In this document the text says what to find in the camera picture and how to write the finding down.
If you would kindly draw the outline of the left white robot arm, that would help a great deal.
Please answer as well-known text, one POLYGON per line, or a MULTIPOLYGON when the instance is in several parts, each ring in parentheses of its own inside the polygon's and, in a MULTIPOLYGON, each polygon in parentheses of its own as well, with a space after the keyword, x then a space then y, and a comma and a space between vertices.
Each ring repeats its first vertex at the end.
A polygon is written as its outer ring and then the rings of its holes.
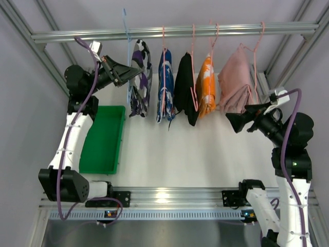
POLYGON ((122 86, 140 73, 140 69, 120 64, 109 56, 96 62, 91 73, 79 65, 65 70, 69 101, 64 132, 48 168, 38 174, 50 201, 83 203, 110 194, 109 182, 90 182, 79 173, 83 146, 98 111, 99 100, 94 93, 111 83, 122 86))

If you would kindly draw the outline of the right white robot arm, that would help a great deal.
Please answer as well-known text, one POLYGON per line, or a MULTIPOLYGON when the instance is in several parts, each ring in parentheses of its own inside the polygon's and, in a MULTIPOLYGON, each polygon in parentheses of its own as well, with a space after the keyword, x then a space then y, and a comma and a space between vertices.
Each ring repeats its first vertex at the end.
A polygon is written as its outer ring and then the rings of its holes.
POLYGON ((312 162, 306 150, 313 137, 313 120, 298 112, 296 104, 293 113, 285 123, 275 119, 266 108, 270 104, 248 105, 244 113, 227 113, 234 131, 239 133, 251 122, 248 132, 261 131, 275 147, 271 163, 279 187, 281 215, 277 216, 260 180, 244 179, 239 182, 237 197, 227 198, 232 206, 250 205, 261 227, 261 246, 311 246, 308 231, 308 192, 312 180, 312 162))

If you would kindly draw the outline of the purple camouflage trousers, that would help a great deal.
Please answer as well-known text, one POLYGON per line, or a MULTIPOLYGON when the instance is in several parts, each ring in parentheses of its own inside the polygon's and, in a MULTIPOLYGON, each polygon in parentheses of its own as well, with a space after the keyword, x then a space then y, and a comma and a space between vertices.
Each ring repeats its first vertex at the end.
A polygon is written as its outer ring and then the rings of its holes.
POLYGON ((150 106, 153 67, 150 49, 142 39, 138 39, 135 43, 131 66, 139 69, 141 73, 129 82, 127 95, 131 109, 129 117, 136 115, 146 117, 150 106))

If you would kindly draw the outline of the light blue hanger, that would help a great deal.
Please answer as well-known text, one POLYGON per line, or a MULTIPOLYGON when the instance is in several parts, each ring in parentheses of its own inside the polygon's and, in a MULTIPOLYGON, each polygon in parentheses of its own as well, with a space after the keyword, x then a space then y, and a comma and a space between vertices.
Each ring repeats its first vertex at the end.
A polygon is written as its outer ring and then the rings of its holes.
MULTIPOLYGON (((127 24, 126 24, 126 10, 125 10, 125 8, 122 9, 122 21, 123 21, 124 31, 125 31, 125 35, 126 35, 126 39, 127 39, 127 65, 131 66, 131 59, 130 59, 131 45, 130 45, 130 43, 131 43, 132 39, 131 39, 129 29, 128 29, 127 24)), ((128 84, 127 97, 126 97, 127 104, 130 103, 130 96, 131 96, 130 85, 128 84)))

